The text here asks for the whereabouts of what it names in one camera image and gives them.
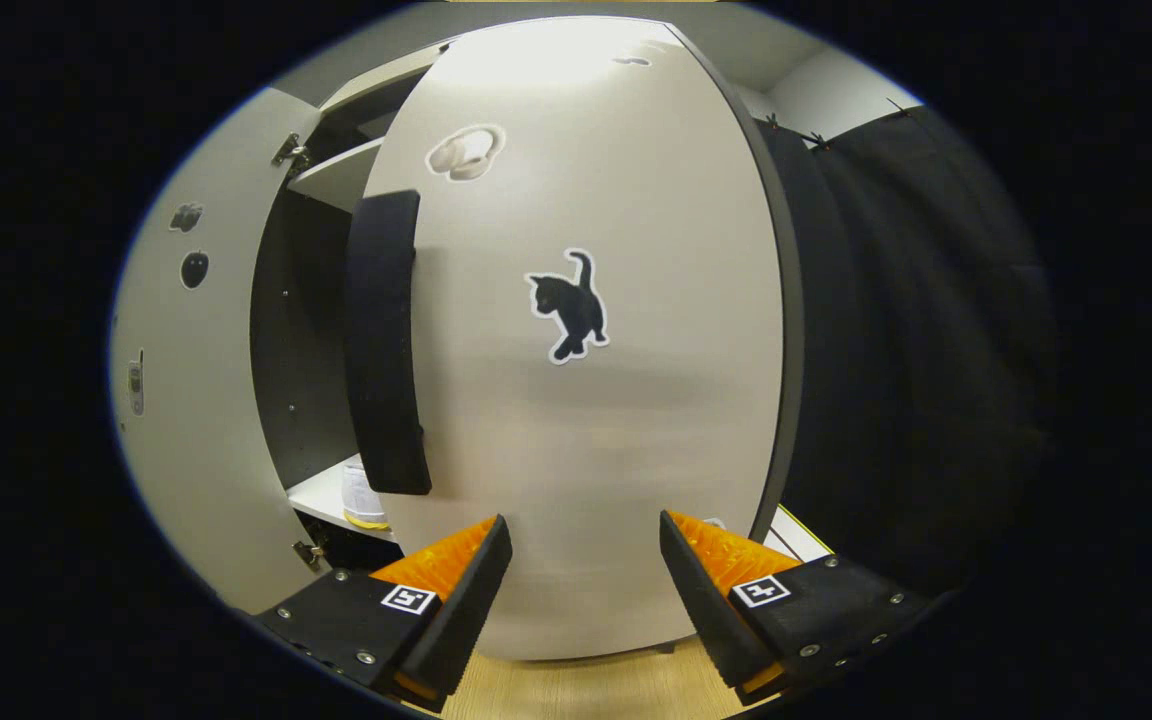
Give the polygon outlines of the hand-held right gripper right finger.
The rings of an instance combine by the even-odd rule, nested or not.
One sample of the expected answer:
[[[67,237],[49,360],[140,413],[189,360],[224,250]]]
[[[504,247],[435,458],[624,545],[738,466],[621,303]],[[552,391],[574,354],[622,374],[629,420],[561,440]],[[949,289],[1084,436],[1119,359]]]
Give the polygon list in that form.
[[[659,548],[687,617],[742,705],[840,682],[934,601],[828,550],[803,559],[660,511]]]

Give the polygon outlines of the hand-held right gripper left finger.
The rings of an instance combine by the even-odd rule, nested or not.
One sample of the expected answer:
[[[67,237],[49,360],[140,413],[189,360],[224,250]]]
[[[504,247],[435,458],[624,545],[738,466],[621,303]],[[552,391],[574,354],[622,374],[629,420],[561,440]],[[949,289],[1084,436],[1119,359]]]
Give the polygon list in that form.
[[[256,621],[365,691],[439,714],[457,692],[511,562],[497,514],[371,573],[342,569]]]

